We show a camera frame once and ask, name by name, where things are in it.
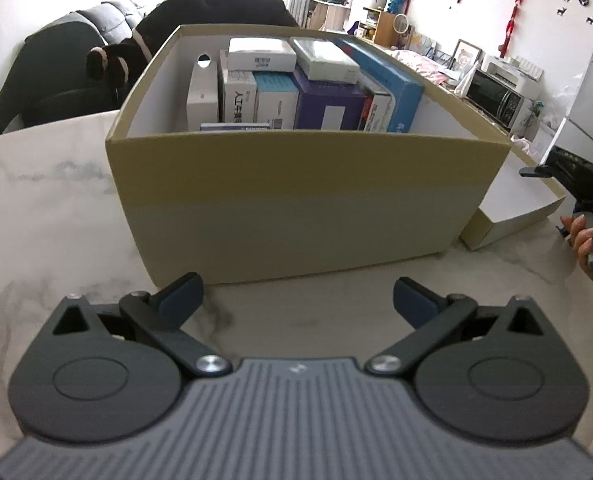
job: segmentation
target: pink cloth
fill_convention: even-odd
[[[393,50],[389,54],[435,85],[440,85],[448,78],[448,76],[439,72],[439,63],[421,54],[411,50]]]

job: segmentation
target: microwave oven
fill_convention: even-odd
[[[533,102],[499,79],[476,70],[465,97],[510,133],[525,132]]]

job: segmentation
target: small fan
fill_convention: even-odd
[[[405,14],[397,14],[392,22],[392,28],[397,33],[397,48],[404,48],[406,41],[403,35],[410,29],[410,22]]]
[[[410,22],[405,14],[397,14],[392,26],[397,34],[405,34],[410,28]]]

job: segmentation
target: black coat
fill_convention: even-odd
[[[136,26],[132,38],[91,50],[88,76],[105,77],[112,88],[134,82],[174,30],[192,23],[299,26],[283,0],[166,0]]]

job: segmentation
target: purple box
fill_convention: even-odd
[[[306,130],[356,130],[366,95],[358,85],[310,81],[297,66],[292,75],[299,88],[294,127]]]

